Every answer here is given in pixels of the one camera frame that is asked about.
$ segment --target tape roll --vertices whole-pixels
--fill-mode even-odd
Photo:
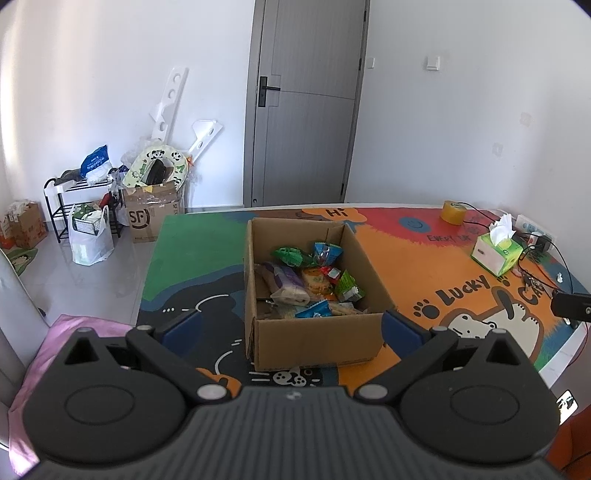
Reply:
[[[466,207],[446,200],[441,209],[441,219],[452,225],[461,225],[466,218]]]

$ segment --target white plastic bag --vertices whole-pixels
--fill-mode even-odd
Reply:
[[[74,205],[68,216],[68,233],[70,247],[72,248],[72,260],[74,263],[86,266],[106,260],[115,249],[109,226],[109,208],[106,206],[103,208],[103,218],[100,221],[99,233],[96,236],[74,230],[72,215],[75,210],[76,205]]]
[[[106,161],[100,167],[96,167],[94,170],[90,170],[86,174],[86,181],[88,185],[94,185],[95,183],[99,183],[107,178],[109,174],[109,170],[112,169],[113,166],[111,165],[110,161]]]

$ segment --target pink blanket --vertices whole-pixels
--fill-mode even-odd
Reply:
[[[131,330],[129,325],[110,320],[94,317],[71,317],[69,315],[61,315],[51,326],[35,360],[27,370],[21,389],[8,410],[10,463],[15,473],[20,476],[23,476],[39,462],[22,423],[22,409],[61,347],[64,346],[70,335],[80,327],[94,328],[100,337],[124,336]]]

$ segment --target door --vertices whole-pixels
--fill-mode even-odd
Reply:
[[[253,206],[340,201],[365,17],[365,0],[266,0]]]

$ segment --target green mat section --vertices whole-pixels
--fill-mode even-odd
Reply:
[[[220,213],[169,215],[154,248],[143,299],[153,300],[171,285],[241,264],[245,236],[246,223]]]

